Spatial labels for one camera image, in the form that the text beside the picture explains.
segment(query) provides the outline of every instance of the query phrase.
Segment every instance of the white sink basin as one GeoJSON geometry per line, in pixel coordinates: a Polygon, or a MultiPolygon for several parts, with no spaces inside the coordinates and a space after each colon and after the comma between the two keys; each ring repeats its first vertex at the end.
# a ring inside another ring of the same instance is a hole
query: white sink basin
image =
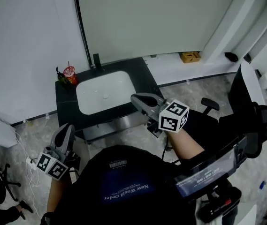
{"type": "Polygon", "coordinates": [[[76,93],[80,111],[91,115],[129,103],[136,91],[129,75],[118,71],[79,83],[76,93]]]}

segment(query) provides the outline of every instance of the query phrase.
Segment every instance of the concrete floor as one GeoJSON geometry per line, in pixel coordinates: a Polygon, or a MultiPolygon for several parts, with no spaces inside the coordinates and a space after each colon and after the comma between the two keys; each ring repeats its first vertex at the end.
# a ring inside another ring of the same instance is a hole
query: concrete floor
{"type": "MultiPolygon", "coordinates": [[[[227,93],[230,89],[234,75],[218,76],[197,80],[189,83],[182,83],[161,88],[165,98],[176,98],[191,109],[204,111],[205,107],[201,104],[202,97],[210,98],[220,105],[220,111],[211,111],[210,116],[219,118],[232,114],[227,93]]],[[[16,127],[16,131],[21,135],[21,142],[24,144],[27,153],[31,158],[37,158],[39,152],[49,144],[52,134],[58,129],[57,115],[51,115],[49,119],[41,118],[34,120],[32,124],[26,123],[16,127]]],[[[93,157],[103,148],[115,144],[126,144],[134,147],[148,150],[151,153],[161,157],[165,135],[161,135],[159,139],[150,134],[144,125],[127,129],[123,132],[109,136],[107,138],[93,142],[88,146],[89,155],[93,157]]],[[[165,154],[166,161],[176,160],[173,151],[165,154]]],[[[0,147],[0,167],[4,168],[5,163],[10,163],[9,178],[12,181],[18,181],[22,184],[20,188],[14,187],[13,192],[19,199],[26,200],[33,206],[33,195],[29,186],[29,179],[26,175],[26,162],[24,150],[22,146],[16,145],[12,148],[5,149],[0,147]]],[[[31,177],[30,169],[27,169],[29,178],[31,177]]],[[[37,183],[38,172],[33,171],[33,183],[37,183]]],[[[253,202],[258,206],[257,224],[260,224],[262,217],[267,211],[267,185],[263,190],[259,190],[259,186],[263,180],[267,181],[267,142],[263,145],[261,155],[256,159],[247,159],[240,168],[229,178],[233,186],[238,187],[242,191],[241,202],[253,202]]],[[[44,174],[39,174],[39,182],[37,185],[31,184],[35,194],[35,207],[39,215],[43,215],[46,211],[47,197],[50,189],[51,179],[44,174]]],[[[6,200],[0,205],[0,209],[7,209],[16,205],[10,195],[7,193],[6,200]]],[[[37,213],[30,214],[26,212],[27,220],[23,221],[19,218],[11,223],[18,224],[40,224],[40,218],[37,213]]]]}

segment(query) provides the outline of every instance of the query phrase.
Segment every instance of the black shoe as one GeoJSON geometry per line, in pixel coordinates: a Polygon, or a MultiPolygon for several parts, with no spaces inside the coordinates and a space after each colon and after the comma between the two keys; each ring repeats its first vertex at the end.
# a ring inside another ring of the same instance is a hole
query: black shoe
{"type": "Polygon", "coordinates": [[[31,209],[31,207],[24,200],[20,201],[20,206],[28,210],[30,213],[33,213],[33,210],[31,209]]]}
{"type": "Polygon", "coordinates": [[[23,214],[23,211],[20,211],[20,216],[24,219],[24,220],[26,220],[26,218],[25,218],[25,215],[23,214]]]}

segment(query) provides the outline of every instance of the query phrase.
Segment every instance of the black faucet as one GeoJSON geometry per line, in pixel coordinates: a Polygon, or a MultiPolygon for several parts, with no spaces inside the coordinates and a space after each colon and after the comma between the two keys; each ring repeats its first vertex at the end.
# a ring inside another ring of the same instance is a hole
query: black faucet
{"type": "Polygon", "coordinates": [[[94,54],[93,57],[94,57],[94,64],[95,64],[96,70],[98,72],[101,72],[102,66],[101,66],[101,62],[100,62],[99,53],[94,54]]]}

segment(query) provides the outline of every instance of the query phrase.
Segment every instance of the red paper cup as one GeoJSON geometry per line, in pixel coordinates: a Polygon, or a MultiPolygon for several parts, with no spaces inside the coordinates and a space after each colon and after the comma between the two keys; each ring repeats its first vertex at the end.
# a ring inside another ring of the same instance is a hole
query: red paper cup
{"type": "Polygon", "coordinates": [[[77,84],[77,76],[75,73],[75,68],[73,66],[67,67],[63,71],[63,75],[69,80],[71,84],[77,84]]]}

